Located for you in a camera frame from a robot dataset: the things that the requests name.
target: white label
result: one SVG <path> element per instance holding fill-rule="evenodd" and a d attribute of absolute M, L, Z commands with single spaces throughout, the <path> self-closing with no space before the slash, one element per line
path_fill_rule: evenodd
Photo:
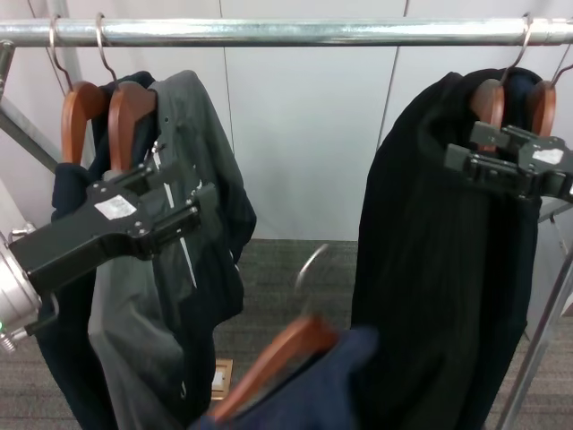
<path fill-rule="evenodd" d="M 126 201 L 121 195 L 112 197 L 102 203 L 96 203 L 95 206 L 109 220 L 129 217 L 137 211 L 135 206 Z"/>
<path fill-rule="evenodd" d="M 562 158 L 562 150 L 537 150 L 534 152 L 534 159 L 539 159 L 549 164 L 557 164 Z"/>
<path fill-rule="evenodd" d="M 223 371 L 217 370 L 215 372 L 215 376 L 213 376 L 213 382 L 211 384 L 211 388 L 213 390 L 220 390 L 220 387 L 223 386 Z"/>

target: gray jacket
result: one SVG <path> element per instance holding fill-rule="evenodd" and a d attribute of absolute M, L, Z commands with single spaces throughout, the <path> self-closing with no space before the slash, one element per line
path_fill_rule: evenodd
<path fill-rule="evenodd" d="M 178 429 L 210 403 L 212 331 L 243 308 L 235 267 L 256 218 L 209 95 L 194 72 L 151 87 L 158 94 L 154 168 L 178 162 L 183 176 L 144 197 L 156 218 L 212 183 L 218 206 L 201 228 L 153 262 L 124 257 L 98 269 L 90 343 L 104 369 L 118 427 Z"/>

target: metal pole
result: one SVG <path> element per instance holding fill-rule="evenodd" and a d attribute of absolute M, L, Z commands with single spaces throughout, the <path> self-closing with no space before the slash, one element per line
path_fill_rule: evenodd
<path fill-rule="evenodd" d="M 11 41 L 3 40 L 0 42 L 0 99 L 4 95 L 6 80 L 8 79 L 15 51 L 16 48 Z"/>
<path fill-rule="evenodd" d="M 539 213 L 539 220 L 537 220 L 537 222 L 538 223 L 544 222 L 547 219 L 554 217 L 555 215 L 559 215 L 560 213 L 563 213 L 565 211 L 568 211 L 571 208 L 573 208 L 573 204 L 564 202 L 562 200 L 556 200 L 555 202 L 544 204 L 541 207 Z"/>
<path fill-rule="evenodd" d="M 0 21 L 0 40 L 46 47 L 49 20 Z M 96 20 L 58 20 L 58 46 L 95 47 Z M 515 19 L 387 20 L 112 20 L 103 21 L 117 47 L 320 47 L 522 45 L 526 21 Z M 530 45 L 573 43 L 573 21 L 535 19 Z"/>
<path fill-rule="evenodd" d="M 6 98 L 0 102 L 0 128 L 48 170 L 56 171 L 62 159 L 56 146 Z"/>
<path fill-rule="evenodd" d="M 510 430 L 515 424 L 517 413 L 521 409 L 527 390 L 534 380 L 543 355 L 549 346 L 555 325 L 561 317 L 563 307 L 573 291 L 573 252 L 569 251 L 561 266 L 559 276 L 555 280 L 553 290 L 543 311 L 541 321 L 529 345 L 526 357 L 519 368 L 517 379 L 511 387 L 508 401 L 501 411 L 500 421 L 496 430 Z"/>

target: gray carpet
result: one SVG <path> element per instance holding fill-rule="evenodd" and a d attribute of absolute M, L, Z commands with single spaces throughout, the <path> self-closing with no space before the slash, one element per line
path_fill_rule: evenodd
<path fill-rule="evenodd" d="M 346 327 L 354 283 L 353 243 L 335 243 L 312 266 L 301 292 L 296 272 L 318 242 L 253 241 L 240 264 L 245 285 L 244 312 L 216 332 L 218 357 L 235 360 L 240 379 L 273 337 L 303 310 L 320 311 Z M 519 345 L 493 407 L 488 429 L 499 416 L 527 342 Z M 33 340 L 13 356 L 0 355 L 0 430 L 78 430 Z M 529 390 L 516 430 L 573 429 L 573 318 L 561 320 Z"/>

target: clothing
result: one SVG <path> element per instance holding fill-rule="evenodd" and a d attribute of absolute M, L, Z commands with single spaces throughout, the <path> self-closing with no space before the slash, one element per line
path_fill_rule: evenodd
<path fill-rule="evenodd" d="M 119 174 L 109 171 L 103 179 Z M 165 323 L 152 262 L 125 256 L 98 267 L 88 334 L 118 427 L 183 429 L 171 410 L 186 396 L 184 351 Z"/>
<path fill-rule="evenodd" d="M 499 80 L 502 72 L 492 71 L 491 76 Z M 531 131 L 533 116 L 526 109 L 526 96 L 540 80 L 524 69 L 509 74 L 503 126 Z M 541 203 L 507 195 L 491 202 L 480 348 L 457 430 L 482 429 L 526 329 Z"/>
<path fill-rule="evenodd" d="M 106 416 L 107 421 L 115 421 L 107 391 L 122 430 L 188 425 L 210 404 L 215 373 L 212 331 L 243 308 L 243 285 L 235 263 L 251 238 L 256 217 L 209 95 L 193 72 L 179 73 L 150 89 L 158 94 L 158 109 L 136 126 L 133 164 L 143 162 L 157 138 L 163 149 L 154 159 L 165 165 L 178 162 L 184 173 L 166 189 L 142 197 L 147 212 L 154 219 L 162 217 L 171 210 L 171 203 L 183 204 L 208 183 L 217 186 L 219 206 L 215 212 L 201 208 L 201 229 L 184 238 L 196 283 L 186 253 L 176 243 L 151 264 L 127 257 L 104 264 L 98 269 L 95 295 L 93 273 L 76 284 L 86 295 L 86 304 L 77 310 L 84 321 L 82 339 L 87 340 L 91 309 L 91 346 L 107 377 L 106 386 L 101 366 L 93 374 L 107 399 L 97 411 L 84 392 L 77 392 L 77 399 L 66 394 L 71 405 L 75 402 L 73 409 L 79 403 L 85 417 L 90 416 L 90 420 L 80 419 L 74 411 L 83 428 L 116 428 L 115 422 L 107 425 L 101 420 Z M 81 206 L 86 187 L 109 169 L 107 130 L 102 127 L 107 127 L 107 121 L 100 118 L 94 124 L 100 145 L 90 169 L 69 164 L 56 168 L 55 207 L 56 202 Z M 150 337 L 144 342 L 141 337 L 146 335 Z M 67 369 L 61 371 L 65 377 Z"/>
<path fill-rule="evenodd" d="M 485 367 L 507 369 L 523 331 L 508 311 L 526 312 L 537 230 L 529 220 L 541 202 L 483 189 L 443 167 L 448 144 L 476 149 L 469 100 L 502 73 L 449 73 L 424 90 L 372 163 L 352 324 L 376 327 L 383 348 L 353 380 L 363 428 L 448 430 L 462 410 L 489 411 L 486 398 L 500 380 Z M 509 80 L 529 73 L 515 69 Z"/>
<path fill-rule="evenodd" d="M 144 72 L 126 76 L 120 81 L 135 81 L 147 87 L 154 80 L 149 73 Z M 113 88 L 109 85 L 100 88 L 111 99 Z M 89 170 L 70 163 L 56 166 L 52 195 L 55 211 L 52 220 L 73 213 L 82 206 L 86 200 L 86 188 L 109 169 L 107 132 L 102 133 L 98 126 L 104 121 L 107 129 L 107 111 L 92 120 L 96 158 Z M 106 380 L 88 339 L 94 280 L 95 271 L 56 291 L 59 304 L 57 321 L 40 331 L 36 337 L 50 373 L 81 428 L 113 430 L 117 426 Z M 53 312 L 51 300 L 44 297 L 39 317 L 45 318 Z"/>
<path fill-rule="evenodd" d="M 204 339 L 211 337 L 218 324 L 243 310 L 243 283 L 235 264 L 252 236 L 256 216 L 223 127 L 197 74 L 180 72 L 150 89 L 158 94 L 159 161 L 169 165 L 177 160 L 183 172 L 183 180 L 169 186 L 175 206 L 206 184 L 218 190 L 218 216 L 202 213 L 201 230 L 185 237 L 197 288 L 191 295 L 180 295 L 177 305 L 185 336 Z M 184 258 L 174 254 L 177 246 L 171 245 L 154 261 L 158 282 L 177 286 L 189 281 L 188 272 L 175 269 Z M 209 384 L 214 372 L 213 365 Z"/>
<path fill-rule="evenodd" d="M 344 331 L 331 351 L 313 357 L 270 395 L 238 417 L 218 425 L 210 417 L 202 417 L 189 430 L 356 428 L 348 380 L 372 355 L 376 338 L 372 329 Z"/>

